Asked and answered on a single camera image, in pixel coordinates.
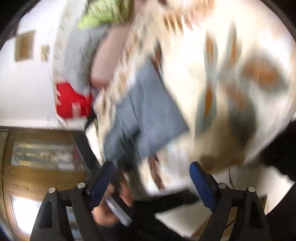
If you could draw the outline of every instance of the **floor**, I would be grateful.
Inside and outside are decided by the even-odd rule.
[[[214,178],[217,182],[224,182],[230,186],[228,170],[215,175]],[[259,197],[267,194],[266,214],[281,201],[294,184],[287,176],[281,175],[276,168],[259,164],[231,168],[231,179],[236,189],[245,190],[252,186]],[[180,235],[191,237],[210,215],[210,210],[205,208],[202,202],[197,202],[157,214],[157,218]]]

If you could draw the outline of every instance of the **blue gripper pad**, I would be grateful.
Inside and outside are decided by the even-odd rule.
[[[95,184],[93,190],[91,191],[91,202],[89,207],[91,211],[100,205],[100,202],[107,190],[109,183],[111,182],[115,172],[115,166],[113,163],[109,163]]]
[[[205,207],[209,208],[212,212],[216,209],[216,202],[213,191],[210,189],[205,180],[206,174],[201,166],[196,162],[190,164],[189,174],[193,184],[200,195],[200,198]]]

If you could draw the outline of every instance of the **red fabric with white print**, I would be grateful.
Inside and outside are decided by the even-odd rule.
[[[88,116],[91,112],[92,95],[83,96],[75,92],[68,83],[56,84],[58,103],[57,114],[62,118]]]

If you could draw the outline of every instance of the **green cloth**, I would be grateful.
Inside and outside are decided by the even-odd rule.
[[[104,23],[123,23],[129,14],[130,0],[93,0],[77,28],[95,28]]]

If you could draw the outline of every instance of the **wall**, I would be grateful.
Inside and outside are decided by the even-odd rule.
[[[20,21],[18,34],[35,30],[33,60],[14,62],[15,38],[0,52],[0,126],[60,129],[51,83],[54,41],[67,0],[41,0]],[[41,46],[48,44],[48,62]],[[74,124],[72,129],[81,129]]]

